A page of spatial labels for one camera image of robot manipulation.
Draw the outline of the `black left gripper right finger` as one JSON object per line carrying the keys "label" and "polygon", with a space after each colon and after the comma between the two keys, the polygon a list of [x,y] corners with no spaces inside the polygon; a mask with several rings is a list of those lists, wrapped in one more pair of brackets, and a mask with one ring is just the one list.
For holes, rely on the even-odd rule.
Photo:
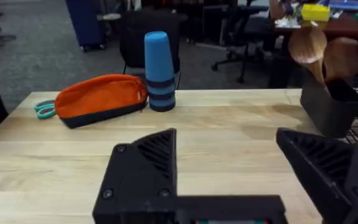
{"label": "black left gripper right finger", "polygon": [[358,144],[287,128],[276,143],[323,223],[358,223]]}

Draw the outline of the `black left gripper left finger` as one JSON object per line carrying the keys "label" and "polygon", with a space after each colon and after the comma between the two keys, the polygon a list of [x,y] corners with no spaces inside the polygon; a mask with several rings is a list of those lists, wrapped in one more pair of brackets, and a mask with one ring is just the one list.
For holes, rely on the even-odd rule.
{"label": "black left gripper left finger", "polygon": [[101,223],[174,223],[177,196],[174,128],[114,146],[92,216]]}

